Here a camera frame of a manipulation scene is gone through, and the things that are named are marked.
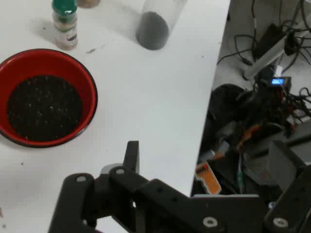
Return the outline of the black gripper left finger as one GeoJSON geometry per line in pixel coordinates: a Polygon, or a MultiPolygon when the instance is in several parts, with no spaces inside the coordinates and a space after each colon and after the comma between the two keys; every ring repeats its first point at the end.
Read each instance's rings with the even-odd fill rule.
{"type": "Polygon", "coordinates": [[[51,220],[51,233],[94,233],[110,216],[130,233],[223,233],[221,220],[201,200],[186,197],[160,180],[137,172],[139,142],[127,143],[124,162],[94,178],[67,176],[51,220]]]}

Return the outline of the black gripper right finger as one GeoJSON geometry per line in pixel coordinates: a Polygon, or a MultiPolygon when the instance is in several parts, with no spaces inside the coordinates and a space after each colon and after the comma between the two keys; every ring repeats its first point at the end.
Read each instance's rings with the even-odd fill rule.
{"type": "Polygon", "coordinates": [[[311,166],[306,166],[264,218],[269,233],[311,231],[311,166]]]}

